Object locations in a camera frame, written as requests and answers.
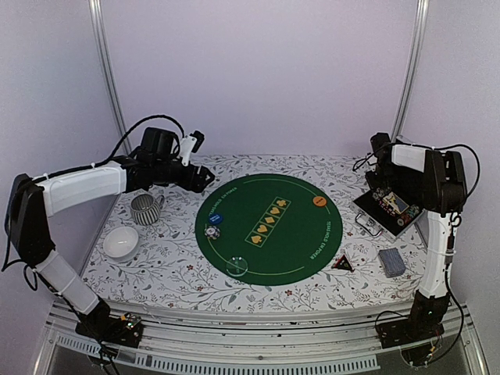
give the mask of mug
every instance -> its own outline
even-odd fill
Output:
[[[130,203],[132,219],[139,225],[151,225],[156,223],[159,219],[159,213],[164,202],[164,195],[160,195],[156,199],[150,194],[138,195]]]

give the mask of floral tablecloth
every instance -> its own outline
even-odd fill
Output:
[[[423,275],[425,247],[414,227],[395,243],[372,238],[354,223],[354,198],[367,190],[364,173],[352,172],[352,157],[238,155],[198,157],[217,176],[201,194],[176,186],[154,187],[166,203],[159,222],[137,226],[130,217],[130,201],[143,191],[122,195],[107,220],[82,277],[101,297],[165,308],[213,312],[268,313],[353,309],[408,301]],[[344,233],[335,256],[346,254],[354,272],[333,269],[334,260],[314,276],[279,287],[249,285],[229,278],[202,255],[195,239],[195,217],[203,200],[221,184],[254,173],[282,173],[302,178],[324,190],[342,216]],[[120,226],[135,227],[140,250],[127,263],[113,263],[104,255],[105,236]],[[406,272],[385,277],[377,258],[382,248],[396,247]]]

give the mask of white bowl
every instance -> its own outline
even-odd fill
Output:
[[[104,253],[114,262],[131,260],[139,251],[139,233],[131,227],[113,229],[102,244]]]

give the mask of green poker table mat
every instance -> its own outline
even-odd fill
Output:
[[[212,239],[209,216],[220,214]],[[219,271],[242,257],[248,270],[233,277],[247,284],[285,285],[311,277],[335,256],[342,219],[328,196],[309,182],[280,174],[255,174],[217,188],[202,204],[195,223],[198,246]]]

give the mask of blue button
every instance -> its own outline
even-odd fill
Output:
[[[222,223],[222,220],[224,220],[224,218],[219,213],[213,213],[209,216],[209,223],[214,225]]]

